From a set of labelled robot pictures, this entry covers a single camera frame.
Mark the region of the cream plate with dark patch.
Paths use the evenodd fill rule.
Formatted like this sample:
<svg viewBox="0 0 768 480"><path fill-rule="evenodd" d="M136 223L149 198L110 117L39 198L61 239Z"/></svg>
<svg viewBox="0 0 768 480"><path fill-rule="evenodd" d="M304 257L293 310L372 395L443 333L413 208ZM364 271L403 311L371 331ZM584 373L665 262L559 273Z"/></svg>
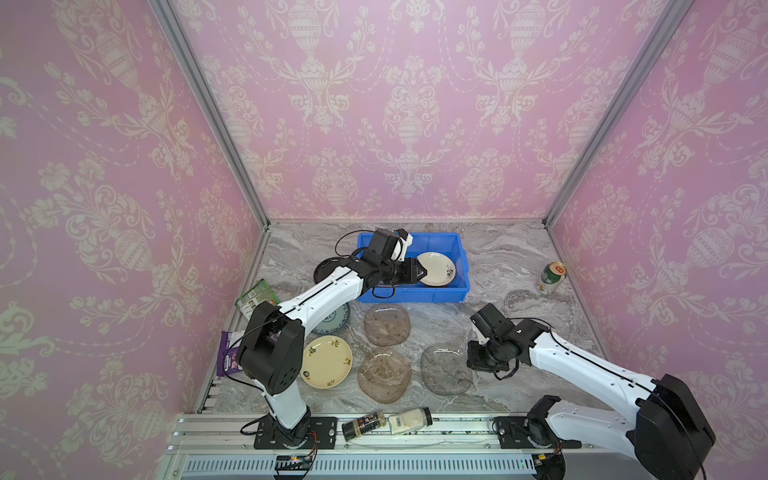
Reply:
<svg viewBox="0 0 768 480"><path fill-rule="evenodd" d="M424 252L417 257L426 275L420 282L428 287L448 286L456 277L457 267L446 255L438 252Z"/></svg>

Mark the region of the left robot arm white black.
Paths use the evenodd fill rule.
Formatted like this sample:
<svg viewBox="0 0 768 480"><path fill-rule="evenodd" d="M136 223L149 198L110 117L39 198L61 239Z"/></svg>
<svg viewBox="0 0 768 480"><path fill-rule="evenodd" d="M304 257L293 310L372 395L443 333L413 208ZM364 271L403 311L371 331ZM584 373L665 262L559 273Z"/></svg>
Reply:
<svg viewBox="0 0 768 480"><path fill-rule="evenodd" d="M269 407L258 420L268 439L301 448L311 438L311 410L296 384L307 336L339 307L379 286L419 283L427 270L408 255L413 241L404 229L379 228L365 246L320 262L315 285L305 292L278 305L263 301L253 308L235 342L235 360Z"/></svg>

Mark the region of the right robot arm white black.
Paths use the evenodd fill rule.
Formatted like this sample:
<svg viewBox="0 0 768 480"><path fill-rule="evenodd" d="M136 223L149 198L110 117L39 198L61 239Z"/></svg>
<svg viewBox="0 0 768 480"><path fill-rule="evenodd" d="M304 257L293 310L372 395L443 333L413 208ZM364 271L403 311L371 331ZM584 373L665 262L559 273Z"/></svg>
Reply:
<svg viewBox="0 0 768 480"><path fill-rule="evenodd" d="M469 369L503 381L521 366L556 375L604 403L596 409L557 395L527 413L530 441L560 453L568 442L591 444L637 461L656 479L707 476L716 435L688 385L615 365L559 336L537 318L508 318L487 304L470 318L480 338L467 345Z"/></svg>

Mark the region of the blue plastic bin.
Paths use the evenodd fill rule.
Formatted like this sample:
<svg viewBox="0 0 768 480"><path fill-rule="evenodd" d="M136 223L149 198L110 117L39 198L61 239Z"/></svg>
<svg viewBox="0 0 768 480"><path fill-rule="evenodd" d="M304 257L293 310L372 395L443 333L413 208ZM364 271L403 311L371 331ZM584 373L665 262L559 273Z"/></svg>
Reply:
<svg viewBox="0 0 768 480"><path fill-rule="evenodd" d="M461 303L469 291L469 262L462 238L457 233L412 233L413 243L408 247L407 258L416 258L425 252L446 255L455 266L455 276L447 286L432 287L417 283L400 285L395 289L378 286L374 296L366 292L358 301L361 303Z"/></svg>

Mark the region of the black round plate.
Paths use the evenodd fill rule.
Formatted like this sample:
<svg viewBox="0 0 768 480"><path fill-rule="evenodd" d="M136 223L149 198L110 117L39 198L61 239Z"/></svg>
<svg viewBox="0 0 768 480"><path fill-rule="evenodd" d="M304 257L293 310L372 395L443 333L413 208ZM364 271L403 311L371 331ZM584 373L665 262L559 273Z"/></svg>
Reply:
<svg viewBox="0 0 768 480"><path fill-rule="evenodd" d="M320 284L328 277L337 278L339 275L346 275L350 269L351 260L344 256L330 257L318 264L313 273L313 281Z"/></svg>

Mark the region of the smoky glass plate upper left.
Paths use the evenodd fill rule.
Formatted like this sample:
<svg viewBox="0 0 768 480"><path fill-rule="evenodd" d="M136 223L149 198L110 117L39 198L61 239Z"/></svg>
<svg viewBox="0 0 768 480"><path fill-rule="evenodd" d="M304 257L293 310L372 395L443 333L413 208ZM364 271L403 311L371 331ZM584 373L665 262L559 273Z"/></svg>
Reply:
<svg viewBox="0 0 768 480"><path fill-rule="evenodd" d="M411 333L411 320L404 307L380 304L369 309L363 320L366 338L375 346L389 347L405 342Z"/></svg>

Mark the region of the green drink can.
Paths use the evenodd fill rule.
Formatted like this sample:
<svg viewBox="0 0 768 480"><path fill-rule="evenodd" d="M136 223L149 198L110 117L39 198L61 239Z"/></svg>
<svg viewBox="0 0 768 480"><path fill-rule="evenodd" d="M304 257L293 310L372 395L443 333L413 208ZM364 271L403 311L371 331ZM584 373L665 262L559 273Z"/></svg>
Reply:
<svg viewBox="0 0 768 480"><path fill-rule="evenodd" d="M551 262L547 264L538 281L538 290L549 295L559 288L559 285L565 280L568 269L562 262Z"/></svg>

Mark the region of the yellow floral plate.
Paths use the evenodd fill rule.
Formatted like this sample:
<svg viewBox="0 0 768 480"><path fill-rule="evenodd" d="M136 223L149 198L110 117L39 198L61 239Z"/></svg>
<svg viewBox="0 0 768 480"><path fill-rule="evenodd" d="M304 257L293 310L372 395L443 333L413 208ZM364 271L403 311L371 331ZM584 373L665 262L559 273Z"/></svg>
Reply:
<svg viewBox="0 0 768 480"><path fill-rule="evenodd" d="M322 336L305 347L299 378L312 388L331 389L347 378L353 362L352 349L344 339Z"/></svg>

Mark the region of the green snack packet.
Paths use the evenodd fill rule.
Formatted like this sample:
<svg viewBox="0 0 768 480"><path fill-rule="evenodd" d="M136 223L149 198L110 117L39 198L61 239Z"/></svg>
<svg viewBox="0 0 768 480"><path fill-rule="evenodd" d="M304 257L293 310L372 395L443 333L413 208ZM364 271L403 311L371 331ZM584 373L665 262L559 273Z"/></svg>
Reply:
<svg viewBox="0 0 768 480"><path fill-rule="evenodd" d="M278 305L280 300L265 279L260 279L253 287L241 295L235 302L240 313L249 319L253 310L263 302Z"/></svg>

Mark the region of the white bottle black cap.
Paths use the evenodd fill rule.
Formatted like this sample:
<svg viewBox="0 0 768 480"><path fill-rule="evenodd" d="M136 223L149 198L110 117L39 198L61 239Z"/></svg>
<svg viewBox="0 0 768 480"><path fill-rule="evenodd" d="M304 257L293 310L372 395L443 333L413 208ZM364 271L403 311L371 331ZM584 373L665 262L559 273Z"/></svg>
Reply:
<svg viewBox="0 0 768 480"><path fill-rule="evenodd" d="M392 435L403 435L415 432L434 423L428 407L419 407L388 417L388 425Z"/></svg>

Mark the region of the dark spice grinder bottle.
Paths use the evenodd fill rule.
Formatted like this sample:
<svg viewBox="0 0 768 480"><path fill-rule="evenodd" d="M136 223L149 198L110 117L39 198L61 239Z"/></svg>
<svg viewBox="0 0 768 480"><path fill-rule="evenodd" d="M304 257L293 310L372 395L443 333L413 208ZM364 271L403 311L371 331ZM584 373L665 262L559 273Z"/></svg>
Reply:
<svg viewBox="0 0 768 480"><path fill-rule="evenodd" d="M386 424L387 418L382 412L373 412L344 423L342 434L344 440L350 442Z"/></svg>

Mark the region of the purple snack packet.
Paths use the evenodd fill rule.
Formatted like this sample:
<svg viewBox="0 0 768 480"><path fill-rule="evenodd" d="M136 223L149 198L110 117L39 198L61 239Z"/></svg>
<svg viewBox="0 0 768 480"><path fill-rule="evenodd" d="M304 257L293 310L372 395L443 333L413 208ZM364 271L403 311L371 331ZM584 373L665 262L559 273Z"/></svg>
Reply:
<svg viewBox="0 0 768 480"><path fill-rule="evenodd" d="M237 352L244 333L244 330L221 332L216 360L216 372L219 377L242 371L237 361Z"/></svg>

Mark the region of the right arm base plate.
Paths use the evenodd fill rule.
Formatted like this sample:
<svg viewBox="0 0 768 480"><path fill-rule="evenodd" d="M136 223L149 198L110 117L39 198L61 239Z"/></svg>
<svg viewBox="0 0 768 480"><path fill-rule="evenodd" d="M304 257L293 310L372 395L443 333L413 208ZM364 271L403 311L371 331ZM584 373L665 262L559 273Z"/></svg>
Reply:
<svg viewBox="0 0 768 480"><path fill-rule="evenodd" d="M495 417L491 423L502 449L580 449L578 440L557 437L543 421L524 416Z"/></svg>

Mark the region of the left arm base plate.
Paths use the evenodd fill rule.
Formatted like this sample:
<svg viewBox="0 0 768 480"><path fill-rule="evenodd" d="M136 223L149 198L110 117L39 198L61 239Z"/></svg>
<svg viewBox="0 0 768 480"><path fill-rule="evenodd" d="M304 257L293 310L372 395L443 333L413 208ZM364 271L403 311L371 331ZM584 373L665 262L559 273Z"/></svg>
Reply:
<svg viewBox="0 0 768 480"><path fill-rule="evenodd" d="M255 450L312 449L333 450L337 440L338 418L311 416L288 430L271 415L259 419L254 436Z"/></svg>

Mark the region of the aluminium front rail frame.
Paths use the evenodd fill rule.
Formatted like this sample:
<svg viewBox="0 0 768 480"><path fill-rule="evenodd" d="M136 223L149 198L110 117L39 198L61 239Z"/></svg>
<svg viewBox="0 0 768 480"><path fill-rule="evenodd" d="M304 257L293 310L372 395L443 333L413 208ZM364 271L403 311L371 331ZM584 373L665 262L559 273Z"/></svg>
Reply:
<svg viewBox="0 0 768 480"><path fill-rule="evenodd" d="M437 414L403 435L381 427L346 442L338 418L333 450L255 450L246 415L184 415L159 479L648 479L635 460L591 444L580 449L502 449L483 413Z"/></svg>

